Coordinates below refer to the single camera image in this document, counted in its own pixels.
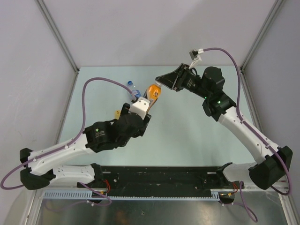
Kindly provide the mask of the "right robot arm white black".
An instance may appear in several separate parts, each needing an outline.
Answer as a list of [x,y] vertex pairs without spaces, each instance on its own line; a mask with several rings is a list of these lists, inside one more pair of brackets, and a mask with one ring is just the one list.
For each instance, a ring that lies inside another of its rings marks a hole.
[[221,69],[207,67],[199,76],[187,64],[181,64],[176,70],[155,80],[171,90],[186,89],[202,97],[205,114],[231,131],[254,158],[252,164],[226,165],[223,172],[216,176],[221,188],[229,187],[233,181],[251,181],[266,190],[289,171],[292,150],[271,141],[240,113],[237,104],[223,91],[225,79]]

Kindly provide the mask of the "orange tea bottle blue label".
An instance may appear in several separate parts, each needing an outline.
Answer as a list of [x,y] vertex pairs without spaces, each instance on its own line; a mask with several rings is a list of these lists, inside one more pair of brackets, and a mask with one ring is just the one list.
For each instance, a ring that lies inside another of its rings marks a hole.
[[151,108],[151,107],[155,104],[155,102],[158,100],[159,96],[161,95],[161,92],[162,92],[162,84],[159,83],[159,82],[157,82],[157,81],[155,81],[154,84],[150,85],[150,86],[146,89],[146,91],[145,91],[143,97],[146,98],[146,99],[148,99],[148,100],[150,101],[149,107],[148,107],[148,110],[147,110],[147,111],[149,111],[150,108]]

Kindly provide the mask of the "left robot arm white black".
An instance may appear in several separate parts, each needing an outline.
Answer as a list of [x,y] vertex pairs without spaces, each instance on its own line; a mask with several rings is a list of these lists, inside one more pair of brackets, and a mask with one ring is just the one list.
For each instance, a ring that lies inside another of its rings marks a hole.
[[96,122],[76,138],[44,150],[20,150],[20,161],[24,164],[20,172],[21,183],[28,190],[45,188],[54,182],[76,184],[79,188],[101,186],[104,175],[100,165],[64,163],[75,157],[124,147],[130,138],[143,136],[151,119],[148,108],[146,100],[138,100],[132,105],[125,103],[117,120]]

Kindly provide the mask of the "yellow juice bottle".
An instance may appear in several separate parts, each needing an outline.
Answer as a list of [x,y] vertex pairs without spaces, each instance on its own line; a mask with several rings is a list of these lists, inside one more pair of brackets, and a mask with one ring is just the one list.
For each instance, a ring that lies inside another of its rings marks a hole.
[[120,114],[121,114],[121,110],[116,110],[114,114],[114,118],[118,120],[120,118]]

